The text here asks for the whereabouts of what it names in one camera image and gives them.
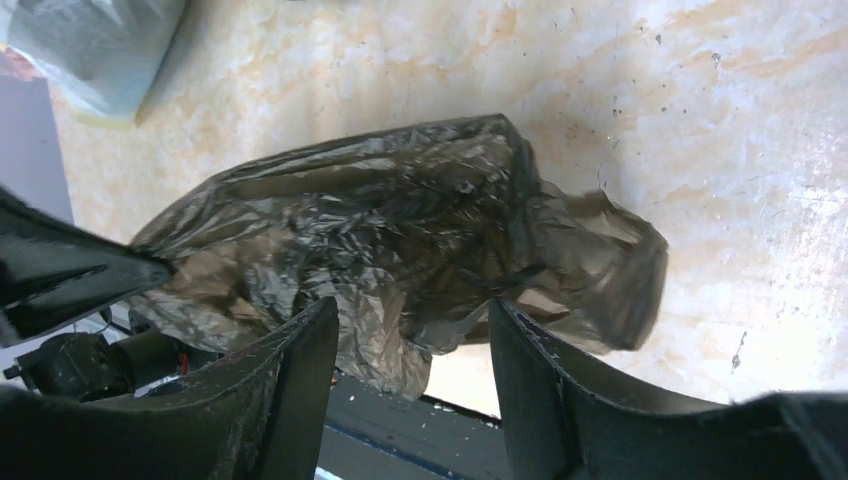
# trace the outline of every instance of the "crumpled plastic bag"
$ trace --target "crumpled plastic bag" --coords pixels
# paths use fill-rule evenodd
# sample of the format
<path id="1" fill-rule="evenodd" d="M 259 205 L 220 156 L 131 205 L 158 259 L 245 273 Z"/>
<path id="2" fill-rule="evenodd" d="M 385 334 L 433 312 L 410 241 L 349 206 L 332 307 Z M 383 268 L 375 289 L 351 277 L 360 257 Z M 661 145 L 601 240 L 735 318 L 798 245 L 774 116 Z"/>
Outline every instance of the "crumpled plastic bag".
<path id="1" fill-rule="evenodd" d="M 589 351 L 635 349 L 657 315 L 666 242 L 601 193 L 539 179 L 486 116 L 331 141 L 220 173 L 132 246 L 174 278 L 130 300 L 166 334 L 237 350 L 335 297 L 337 366 L 420 396 L 432 354 L 486 338 L 504 296 Z"/>
<path id="2" fill-rule="evenodd" d="M 61 87 L 88 123 L 129 128 L 185 0 L 5 0 L 0 43 Z"/>

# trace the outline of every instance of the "clear plastic bag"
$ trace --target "clear plastic bag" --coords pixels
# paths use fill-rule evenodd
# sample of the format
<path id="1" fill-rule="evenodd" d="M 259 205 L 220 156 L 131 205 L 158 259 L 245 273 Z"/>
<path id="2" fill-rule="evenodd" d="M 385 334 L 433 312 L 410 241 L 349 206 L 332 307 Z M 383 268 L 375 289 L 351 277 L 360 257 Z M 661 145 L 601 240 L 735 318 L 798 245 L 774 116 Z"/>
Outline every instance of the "clear plastic bag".
<path id="1" fill-rule="evenodd" d="M 184 0 L 9 0 L 0 5 L 0 42 L 61 87 L 77 116 L 125 128 L 184 8 Z"/>
<path id="2" fill-rule="evenodd" d="M 659 233 L 603 193 L 542 182 L 501 115 L 246 163 L 171 205 L 132 246 L 176 268 L 130 301 L 165 333 L 229 352 L 333 296 L 337 366 L 409 397 L 426 388 L 432 354 L 485 341 L 499 295 L 587 350 L 638 348 L 667 258 Z"/>

